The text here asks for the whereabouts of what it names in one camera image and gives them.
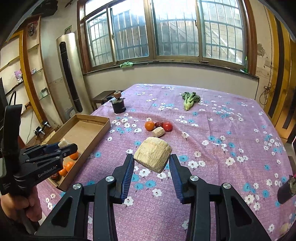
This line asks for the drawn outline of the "person left hand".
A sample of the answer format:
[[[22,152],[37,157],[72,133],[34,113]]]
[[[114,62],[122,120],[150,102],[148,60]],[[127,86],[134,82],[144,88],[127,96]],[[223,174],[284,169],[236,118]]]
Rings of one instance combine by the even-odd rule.
[[[42,209],[36,186],[31,189],[28,197],[6,194],[1,196],[1,207],[5,215],[13,220],[18,219],[18,211],[25,210],[27,218],[33,222],[42,219]]]

